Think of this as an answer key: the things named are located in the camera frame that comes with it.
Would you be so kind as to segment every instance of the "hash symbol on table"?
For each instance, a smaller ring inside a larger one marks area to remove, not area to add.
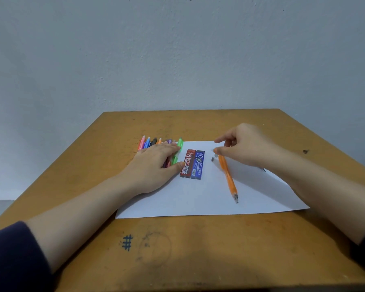
[[[123,239],[123,245],[122,247],[127,250],[127,251],[130,251],[130,247],[131,247],[131,240],[133,239],[134,237],[132,237],[131,235],[126,235]]]

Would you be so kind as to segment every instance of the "person's left hand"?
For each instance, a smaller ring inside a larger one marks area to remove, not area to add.
[[[119,174],[128,182],[134,194],[149,193],[163,186],[185,166],[178,162],[169,168],[162,168],[166,158],[179,151],[176,143],[160,143],[141,149],[130,164]]]

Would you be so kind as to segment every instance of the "gray wall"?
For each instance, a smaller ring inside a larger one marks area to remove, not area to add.
[[[0,199],[104,111],[210,108],[281,108],[365,165],[365,0],[0,0]]]

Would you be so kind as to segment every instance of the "wooden table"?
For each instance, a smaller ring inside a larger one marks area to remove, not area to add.
[[[0,228],[118,174],[142,135],[208,141],[241,122],[365,185],[365,167],[278,109],[103,113],[0,216]],[[131,235],[130,250],[122,248]],[[110,219],[64,267],[58,291],[365,285],[349,242],[312,210],[257,215]]]

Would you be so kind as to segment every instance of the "label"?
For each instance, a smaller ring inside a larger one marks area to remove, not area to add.
[[[192,164],[193,164],[193,158],[195,157],[195,149],[189,149],[186,151],[186,155],[185,155],[185,166],[183,167],[183,169],[181,170],[180,173],[180,177],[186,177],[186,178],[190,178],[191,177],[191,171],[192,171]]]
[[[192,179],[202,178],[203,162],[204,162],[204,151],[196,151],[191,174]]]

